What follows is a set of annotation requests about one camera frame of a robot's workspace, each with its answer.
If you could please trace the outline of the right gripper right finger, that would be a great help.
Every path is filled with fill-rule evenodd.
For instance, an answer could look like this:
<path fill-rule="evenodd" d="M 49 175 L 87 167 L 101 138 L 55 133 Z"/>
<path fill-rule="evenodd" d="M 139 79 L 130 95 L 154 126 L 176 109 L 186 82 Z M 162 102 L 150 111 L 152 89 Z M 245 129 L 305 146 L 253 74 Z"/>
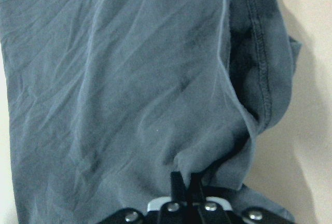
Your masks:
<path fill-rule="evenodd" d="M 188 187 L 188 207 L 194 208 L 206 202 L 200 173 L 191 173 Z"/>

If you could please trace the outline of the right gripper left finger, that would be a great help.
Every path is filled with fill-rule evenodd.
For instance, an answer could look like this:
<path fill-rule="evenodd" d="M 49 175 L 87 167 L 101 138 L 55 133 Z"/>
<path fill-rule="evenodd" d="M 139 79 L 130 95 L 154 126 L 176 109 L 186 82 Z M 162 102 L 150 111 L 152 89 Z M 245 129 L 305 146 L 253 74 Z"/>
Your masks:
<path fill-rule="evenodd" d="M 187 190 L 180 172 L 171 172 L 171 202 L 187 207 Z"/>

